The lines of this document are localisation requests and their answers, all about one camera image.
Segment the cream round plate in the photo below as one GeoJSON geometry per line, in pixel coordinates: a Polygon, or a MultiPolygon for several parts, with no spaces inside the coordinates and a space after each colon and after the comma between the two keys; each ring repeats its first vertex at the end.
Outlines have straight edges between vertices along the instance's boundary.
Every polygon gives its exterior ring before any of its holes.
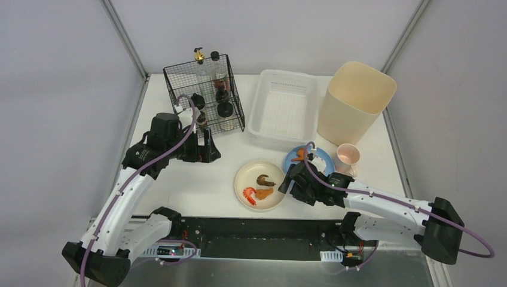
{"type": "Polygon", "coordinates": [[[285,174],[269,161],[251,161],[239,169],[234,178],[234,192],[249,209],[267,212],[276,208],[285,198],[278,191],[285,174]]]}

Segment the blue round plate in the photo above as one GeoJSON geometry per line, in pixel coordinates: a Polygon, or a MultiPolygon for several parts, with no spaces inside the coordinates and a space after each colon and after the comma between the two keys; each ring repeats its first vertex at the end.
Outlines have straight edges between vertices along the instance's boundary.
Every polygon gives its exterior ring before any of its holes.
{"type": "MultiPolygon", "coordinates": [[[[295,161],[295,162],[291,161],[291,159],[296,156],[297,150],[300,148],[304,148],[304,146],[298,146],[287,153],[286,158],[282,164],[282,170],[285,173],[288,171],[291,164],[298,164],[299,162],[302,162],[302,161],[295,161]]],[[[320,148],[317,148],[317,149],[310,149],[309,150],[309,155],[312,155],[312,154],[313,154],[313,156],[311,156],[311,158],[309,158],[309,163],[314,165],[314,167],[317,168],[318,172],[320,172],[326,176],[335,172],[335,164],[328,153],[326,153],[324,150],[322,150],[320,148]]]]}

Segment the small dark taped spice jar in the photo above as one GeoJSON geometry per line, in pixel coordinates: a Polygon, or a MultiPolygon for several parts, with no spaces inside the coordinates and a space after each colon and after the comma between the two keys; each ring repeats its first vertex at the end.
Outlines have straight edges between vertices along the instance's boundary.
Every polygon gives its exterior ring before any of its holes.
{"type": "Polygon", "coordinates": [[[200,114],[197,117],[197,125],[202,133],[208,128],[207,122],[208,120],[206,113],[204,111],[200,111],[200,114]]]}

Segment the spice jar black lid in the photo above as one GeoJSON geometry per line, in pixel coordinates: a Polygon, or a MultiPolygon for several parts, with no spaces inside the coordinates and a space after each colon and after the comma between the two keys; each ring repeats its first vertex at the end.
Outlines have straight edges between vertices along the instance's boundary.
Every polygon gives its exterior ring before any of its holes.
{"type": "Polygon", "coordinates": [[[217,114],[219,117],[219,126],[222,131],[228,130],[229,121],[234,114],[233,105],[230,102],[221,102],[217,106],[217,114]]]}
{"type": "Polygon", "coordinates": [[[230,93],[225,87],[218,87],[215,93],[215,100],[218,105],[230,103],[230,93]]]}
{"type": "Polygon", "coordinates": [[[199,111],[202,111],[204,110],[205,106],[206,106],[206,101],[204,99],[204,97],[198,93],[193,93],[193,95],[191,96],[191,100],[194,104],[194,106],[199,110],[199,111]]]}

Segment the clear bottle gold spout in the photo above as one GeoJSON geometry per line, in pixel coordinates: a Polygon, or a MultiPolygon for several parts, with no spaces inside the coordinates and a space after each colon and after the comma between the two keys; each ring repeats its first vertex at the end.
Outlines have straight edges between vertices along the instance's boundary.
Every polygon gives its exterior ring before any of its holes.
{"type": "Polygon", "coordinates": [[[194,49],[194,60],[196,61],[195,75],[202,96],[207,96],[212,89],[209,68],[204,63],[205,56],[201,52],[202,47],[194,49]]]}

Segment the dark sauce bottle red label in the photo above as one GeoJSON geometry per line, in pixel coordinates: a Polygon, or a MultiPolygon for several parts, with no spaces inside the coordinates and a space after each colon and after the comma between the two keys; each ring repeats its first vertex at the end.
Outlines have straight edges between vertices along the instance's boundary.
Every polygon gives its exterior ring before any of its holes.
{"type": "Polygon", "coordinates": [[[216,89],[224,88],[225,90],[230,91],[228,69],[222,64],[219,52],[212,51],[210,58],[212,59],[211,78],[213,80],[214,87],[216,89]]]}

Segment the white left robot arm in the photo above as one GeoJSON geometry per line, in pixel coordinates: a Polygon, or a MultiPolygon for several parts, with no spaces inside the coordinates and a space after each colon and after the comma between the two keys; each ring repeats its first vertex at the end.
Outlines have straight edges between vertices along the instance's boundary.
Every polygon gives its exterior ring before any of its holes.
{"type": "Polygon", "coordinates": [[[157,241],[168,237],[182,243],[181,214],[167,207],[157,208],[140,227],[124,232],[142,197],[171,159],[211,163],[221,156],[208,128],[203,130],[204,144],[198,143],[200,110],[176,110],[175,114],[156,114],[142,139],[127,150],[117,183],[94,223],[79,242],[65,244],[62,255],[81,283],[89,279],[119,286],[137,257],[157,241]]]}

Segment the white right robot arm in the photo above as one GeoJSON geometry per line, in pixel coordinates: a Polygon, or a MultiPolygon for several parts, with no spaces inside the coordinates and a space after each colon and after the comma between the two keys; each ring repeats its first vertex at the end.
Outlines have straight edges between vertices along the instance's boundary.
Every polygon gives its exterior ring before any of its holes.
{"type": "Polygon", "coordinates": [[[314,205],[348,208],[341,220],[339,234],[344,239],[357,237],[419,246],[429,258],[454,265],[462,239],[464,222],[446,199],[414,200],[388,196],[349,175],[322,173],[309,154],[305,162],[304,147],[292,150],[284,162],[285,178],[279,192],[314,205]]]}

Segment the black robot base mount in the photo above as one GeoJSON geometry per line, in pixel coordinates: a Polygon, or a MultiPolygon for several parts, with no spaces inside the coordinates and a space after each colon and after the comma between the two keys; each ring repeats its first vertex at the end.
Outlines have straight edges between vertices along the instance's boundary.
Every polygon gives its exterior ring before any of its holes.
{"type": "Polygon", "coordinates": [[[334,261],[352,253],[359,261],[375,241],[343,235],[339,220],[183,217],[148,255],[178,257],[334,261]]]}

